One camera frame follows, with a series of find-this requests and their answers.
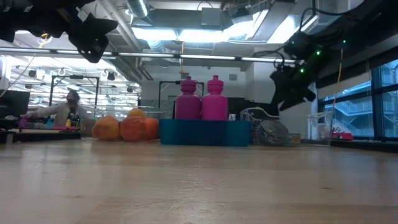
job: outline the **wooden table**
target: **wooden table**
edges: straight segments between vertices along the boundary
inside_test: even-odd
[[[8,223],[398,223],[398,157],[90,139],[0,150]]]

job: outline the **person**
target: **person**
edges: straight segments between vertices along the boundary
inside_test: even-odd
[[[84,111],[79,107],[80,96],[76,90],[70,90],[67,95],[67,102],[60,103],[48,108],[37,110],[27,115],[28,118],[43,118],[55,114],[54,126],[64,126],[71,113],[83,117]]]

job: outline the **glass window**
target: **glass window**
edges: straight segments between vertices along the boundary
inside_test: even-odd
[[[398,137],[398,91],[383,93],[383,127],[385,137]]]
[[[380,66],[381,86],[398,83],[398,60]]]
[[[367,82],[361,83],[359,85],[353,86],[351,88],[348,88],[346,90],[338,92],[337,93],[337,98],[342,97],[342,96],[350,96],[352,94],[361,93],[361,92],[364,92],[364,91],[370,91],[371,88],[372,88],[371,81],[367,81]],[[335,98],[335,95],[333,94],[333,95],[325,97],[325,101],[326,100],[333,100],[334,98]]]
[[[333,105],[325,105],[325,111]],[[336,103],[333,126],[349,131],[353,136],[374,136],[371,96]]]

